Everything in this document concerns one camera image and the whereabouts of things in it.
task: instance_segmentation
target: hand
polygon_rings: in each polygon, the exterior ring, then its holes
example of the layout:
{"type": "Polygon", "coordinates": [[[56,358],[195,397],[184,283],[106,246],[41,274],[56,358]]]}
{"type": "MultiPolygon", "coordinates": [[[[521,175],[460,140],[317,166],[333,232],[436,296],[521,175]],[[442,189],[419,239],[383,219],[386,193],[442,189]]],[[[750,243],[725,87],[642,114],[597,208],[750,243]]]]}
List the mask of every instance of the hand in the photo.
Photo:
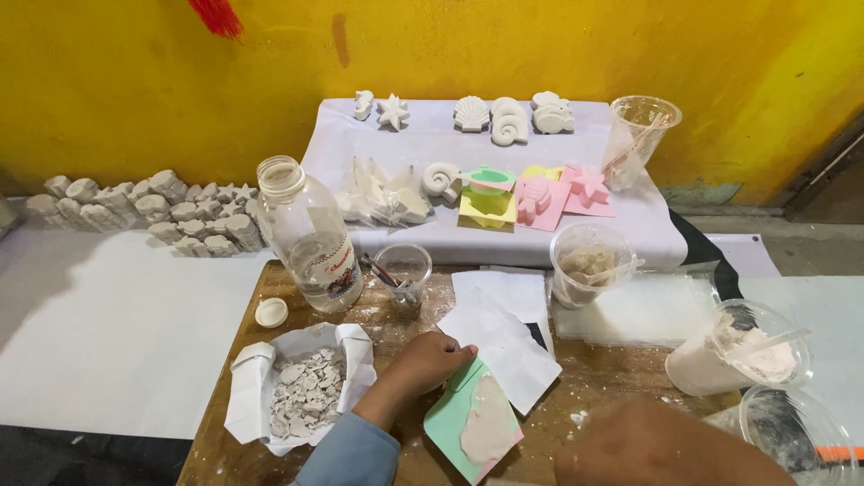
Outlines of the hand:
{"type": "Polygon", "coordinates": [[[431,392],[476,355],[474,345],[460,348],[446,334],[423,333],[396,354],[353,412],[389,431],[406,400],[431,392]]]}
{"type": "Polygon", "coordinates": [[[555,457],[558,486],[795,486],[770,457],[675,408],[644,400],[591,417],[555,457]]]}

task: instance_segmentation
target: clear plastic cup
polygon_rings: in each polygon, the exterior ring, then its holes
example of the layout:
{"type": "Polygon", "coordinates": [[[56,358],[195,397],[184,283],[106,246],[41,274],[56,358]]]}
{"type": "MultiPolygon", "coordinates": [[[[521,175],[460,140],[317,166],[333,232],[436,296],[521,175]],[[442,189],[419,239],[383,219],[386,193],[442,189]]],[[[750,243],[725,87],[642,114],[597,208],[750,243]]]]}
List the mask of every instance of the clear plastic cup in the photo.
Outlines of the clear plastic cup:
{"type": "Polygon", "coordinates": [[[744,393],[739,405],[704,421],[759,447],[798,484],[861,484],[848,433],[800,390],[758,385],[744,393]]]}
{"type": "Polygon", "coordinates": [[[704,331],[692,336],[666,357],[666,374],[682,392],[705,396],[739,390],[757,383],[775,388],[797,388],[807,379],[810,354],[807,343],[800,337],[788,342],[795,361],[788,376],[780,376],[776,359],[727,358],[742,344],[740,339],[731,338],[741,336],[739,331],[757,327],[770,338],[801,329],[777,311],[743,298],[735,298],[719,303],[713,319],[704,331]]]}
{"type": "Polygon", "coordinates": [[[606,185],[617,191],[636,183],[663,135],[681,123],[681,110],[653,96],[625,96],[610,107],[612,130],[601,171],[606,185]]]}
{"type": "Polygon", "coordinates": [[[617,231],[595,224],[574,224],[562,228],[549,248],[555,275],[552,295],[567,309],[591,304],[602,292],[625,283],[641,260],[630,242],[617,231]],[[594,280],[593,275],[605,273],[594,280]]]}
{"type": "Polygon", "coordinates": [[[375,264],[396,280],[398,286],[384,284],[393,307],[402,312],[419,310],[423,286],[432,274],[429,252],[413,243],[397,243],[378,252],[375,264]]]}

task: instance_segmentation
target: bottle opening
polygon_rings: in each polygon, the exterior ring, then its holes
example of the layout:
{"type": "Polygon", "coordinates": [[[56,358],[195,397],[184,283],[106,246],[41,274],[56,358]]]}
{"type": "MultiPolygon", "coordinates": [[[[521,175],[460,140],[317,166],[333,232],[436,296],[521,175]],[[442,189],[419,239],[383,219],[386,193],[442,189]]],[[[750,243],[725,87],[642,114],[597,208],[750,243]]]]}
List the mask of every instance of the bottle opening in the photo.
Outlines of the bottle opening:
{"type": "Polygon", "coordinates": [[[266,195],[284,199],[303,189],[306,174],[291,157],[275,156],[258,165],[258,188],[266,195]]]}

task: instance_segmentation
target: bottle label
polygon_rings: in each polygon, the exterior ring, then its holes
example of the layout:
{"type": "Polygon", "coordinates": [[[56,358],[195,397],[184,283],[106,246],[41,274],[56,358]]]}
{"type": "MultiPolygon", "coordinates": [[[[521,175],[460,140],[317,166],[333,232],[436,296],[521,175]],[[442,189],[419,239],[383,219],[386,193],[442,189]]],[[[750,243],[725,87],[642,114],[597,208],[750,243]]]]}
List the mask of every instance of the bottle label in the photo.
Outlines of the bottle label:
{"type": "Polygon", "coordinates": [[[330,298],[342,297],[354,286],[360,276],[360,266],[347,233],[335,252],[312,262],[312,274],[315,281],[327,289],[330,298]]]}

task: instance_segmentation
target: blue sleeve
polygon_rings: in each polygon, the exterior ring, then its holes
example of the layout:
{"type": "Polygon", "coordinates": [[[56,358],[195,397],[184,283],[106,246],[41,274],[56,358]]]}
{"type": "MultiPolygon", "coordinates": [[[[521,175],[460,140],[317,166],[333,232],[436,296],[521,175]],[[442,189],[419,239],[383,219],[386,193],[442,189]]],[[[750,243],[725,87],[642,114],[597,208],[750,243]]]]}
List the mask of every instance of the blue sleeve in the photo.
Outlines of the blue sleeve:
{"type": "Polygon", "coordinates": [[[399,443],[387,432],[347,412],[318,443],[290,486],[389,486],[399,443]]]}

